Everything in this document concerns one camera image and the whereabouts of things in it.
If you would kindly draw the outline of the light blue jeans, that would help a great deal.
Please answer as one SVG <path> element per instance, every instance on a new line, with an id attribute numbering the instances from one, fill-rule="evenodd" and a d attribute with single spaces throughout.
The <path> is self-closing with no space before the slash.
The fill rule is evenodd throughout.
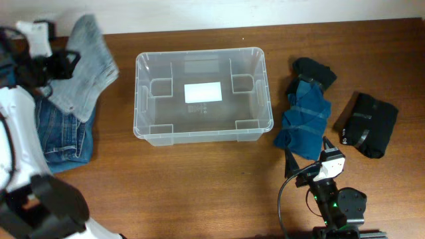
<path id="1" fill-rule="evenodd" d="M 40 91 L 63 113 L 87 122 L 100 94 L 118 78 L 118 66 L 93 15 L 76 21 L 66 49 L 80 54 L 72 78 L 52 80 Z"/>

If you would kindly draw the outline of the blue taped shirt bundle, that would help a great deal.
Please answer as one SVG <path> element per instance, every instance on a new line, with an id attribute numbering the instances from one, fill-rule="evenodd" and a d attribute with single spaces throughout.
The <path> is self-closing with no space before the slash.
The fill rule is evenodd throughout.
<path id="1" fill-rule="evenodd" d="M 331 102 L 324 98 L 318 85 L 304 81 L 298 84 L 296 92 L 288 95 L 288 100 L 290 108 L 282 114 L 282 127 L 274 145 L 316 161 L 331 115 Z"/>

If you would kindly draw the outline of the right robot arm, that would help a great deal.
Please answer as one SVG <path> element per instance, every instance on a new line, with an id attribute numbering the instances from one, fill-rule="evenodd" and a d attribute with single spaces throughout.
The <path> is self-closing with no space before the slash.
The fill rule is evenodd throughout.
<path id="1" fill-rule="evenodd" d="M 386 238 L 379 230 L 361 232 L 359 227 L 365 223 L 364 213 L 367 207 L 365 193 L 351 187 L 337 188 L 335 178 L 342 172 L 345 155 L 328 138 L 323 138 L 323 151 L 319 159 L 304 168 L 297 164 L 292 152 L 286 148 L 285 182 L 278 193 L 278 211 L 281 211 L 281 199 L 285 186 L 295 179 L 297 188 L 307 187 L 307 194 L 313 195 L 319 209 L 319 217 L 324 226 L 315 227 L 313 238 Z"/>

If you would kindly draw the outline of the dark blue jeans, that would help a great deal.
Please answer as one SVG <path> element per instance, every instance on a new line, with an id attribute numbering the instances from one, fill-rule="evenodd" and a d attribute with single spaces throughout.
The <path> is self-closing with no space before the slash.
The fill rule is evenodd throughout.
<path id="1" fill-rule="evenodd" d="M 92 127 L 96 112 L 87 122 L 73 114 L 62 113 L 45 98 L 35 100 L 35 121 L 41 148 L 52 173 L 75 169 L 88 164 L 94 142 Z"/>

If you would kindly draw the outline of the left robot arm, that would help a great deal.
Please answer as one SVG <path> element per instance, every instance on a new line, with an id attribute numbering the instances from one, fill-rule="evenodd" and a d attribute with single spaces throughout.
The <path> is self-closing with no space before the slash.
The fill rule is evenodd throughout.
<path id="1" fill-rule="evenodd" d="M 69 79 L 77 52 L 53 52 L 54 23 L 1 27 L 1 227 L 14 238 L 122 238 L 90 217 L 82 193 L 45 161 L 32 91 Z"/>

